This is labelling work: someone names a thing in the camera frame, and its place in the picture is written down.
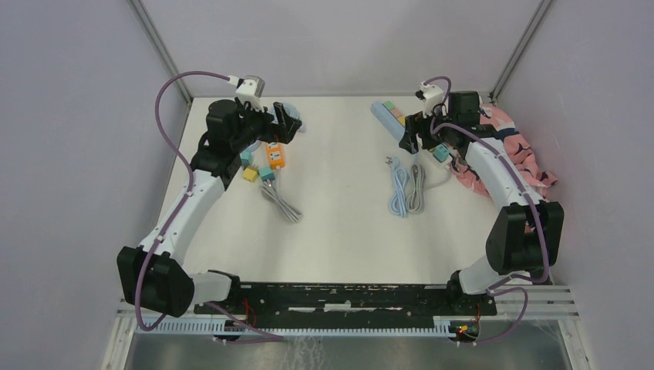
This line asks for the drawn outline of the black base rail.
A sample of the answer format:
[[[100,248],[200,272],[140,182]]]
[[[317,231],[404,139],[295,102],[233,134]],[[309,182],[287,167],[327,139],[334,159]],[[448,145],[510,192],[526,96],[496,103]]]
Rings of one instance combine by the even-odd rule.
[[[490,296],[442,284],[243,282],[219,305],[259,329],[418,329],[497,314]]]

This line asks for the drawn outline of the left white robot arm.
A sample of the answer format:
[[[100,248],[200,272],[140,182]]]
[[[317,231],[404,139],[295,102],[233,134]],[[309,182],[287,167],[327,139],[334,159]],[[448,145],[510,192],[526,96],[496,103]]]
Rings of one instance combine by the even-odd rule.
[[[123,247],[117,255],[124,299],[136,312],[147,309],[179,318],[207,301],[227,314],[241,307],[238,276],[220,271],[188,274],[184,259],[208,212],[242,168],[248,147],[256,142],[288,144],[303,127],[290,103],[274,102],[255,111],[237,99],[210,104],[205,122],[196,153],[183,161],[187,182],[164,219],[138,246]]]

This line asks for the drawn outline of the teal plug on white strip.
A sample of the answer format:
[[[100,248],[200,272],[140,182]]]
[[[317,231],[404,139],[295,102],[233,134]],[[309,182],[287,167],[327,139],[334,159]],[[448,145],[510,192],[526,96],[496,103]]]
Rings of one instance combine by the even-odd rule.
[[[434,157],[434,158],[435,158],[439,163],[445,163],[445,162],[447,162],[447,161],[449,160],[449,158],[450,158],[450,151],[449,151],[449,149],[448,149],[445,145],[443,145],[443,144],[439,144],[439,145],[437,145],[437,146],[434,148],[432,154],[433,154],[433,157]]]

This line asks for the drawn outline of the white power strip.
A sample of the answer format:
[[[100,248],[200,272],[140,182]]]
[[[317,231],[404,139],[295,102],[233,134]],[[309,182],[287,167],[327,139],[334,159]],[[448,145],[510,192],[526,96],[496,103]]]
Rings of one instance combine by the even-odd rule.
[[[452,162],[452,155],[446,146],[437,146],[433,152],[432,157],[442,167],[447,168]]]

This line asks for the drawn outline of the pink patterned cloth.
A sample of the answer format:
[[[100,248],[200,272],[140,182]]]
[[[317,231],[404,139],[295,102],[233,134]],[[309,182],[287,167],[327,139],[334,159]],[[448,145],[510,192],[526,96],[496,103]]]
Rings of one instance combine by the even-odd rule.
[[[539,168],[531,145],[517,131],[514,121],[508,114],[490,104],[481,104],[480,108],[483,110],[480,123],[492,125],[496,129],[511,162],[527,183],[546,199],[548,190],[558,182],[558,178]],[[469,190],[485,197],[490,196],[477,173],[459,156],[451,163],[450,171]]]

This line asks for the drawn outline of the yellow USB charger plug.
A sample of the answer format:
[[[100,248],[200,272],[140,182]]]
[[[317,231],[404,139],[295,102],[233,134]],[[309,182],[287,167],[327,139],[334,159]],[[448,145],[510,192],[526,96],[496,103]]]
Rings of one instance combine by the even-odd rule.
[[[243,169],[242,177],[244,180],[254,183],[259,178],[258,168],[253,166],[247,166]]]

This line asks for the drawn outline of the teal USB charger plug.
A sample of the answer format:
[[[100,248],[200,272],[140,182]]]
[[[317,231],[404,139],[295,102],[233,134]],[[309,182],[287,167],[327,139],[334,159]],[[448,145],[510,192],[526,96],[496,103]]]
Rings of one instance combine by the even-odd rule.
[[[243,151],[240,153],[240,158],[241,158],[241,165],[245,167],[249,167],[253,164],[253,155],[252,152],[250,151]]]

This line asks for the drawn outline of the long blue power strip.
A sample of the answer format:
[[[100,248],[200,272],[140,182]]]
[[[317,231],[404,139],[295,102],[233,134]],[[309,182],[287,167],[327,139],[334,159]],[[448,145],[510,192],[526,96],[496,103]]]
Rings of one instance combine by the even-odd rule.
[[[405,128],[402,127],[397,118],[383,105],[385,101],[375,101],[370,106],[370,112],[375,116],[379,123],[386,129],[390,136],[399,143],[404,134]]]

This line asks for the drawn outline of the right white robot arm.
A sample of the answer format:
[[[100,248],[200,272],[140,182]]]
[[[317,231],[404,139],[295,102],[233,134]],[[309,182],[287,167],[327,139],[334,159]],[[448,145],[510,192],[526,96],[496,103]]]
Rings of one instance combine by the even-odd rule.
[[[409,153],[443,144],[473,171],[498,209],[485,254],[453,276],[458,285],[445,294],[447,308],[464,315],[489,293],[510,281],[548,281],[558,257],[564,221],[560,203],[549,202],[524,178],[506,149],[511,130],[500,128],[496,111],[474,91],[445,92],[422,85],[423,108],[406,118],[399,147]]]

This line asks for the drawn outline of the orange power strip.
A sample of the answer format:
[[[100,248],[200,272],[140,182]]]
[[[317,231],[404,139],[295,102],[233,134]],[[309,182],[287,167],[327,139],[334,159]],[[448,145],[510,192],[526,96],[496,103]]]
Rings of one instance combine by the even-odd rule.
[[[284,145],[281,143],[267,143],[266,153],[268,164],[273,170],[280,170],[285,167],[285,152]]]

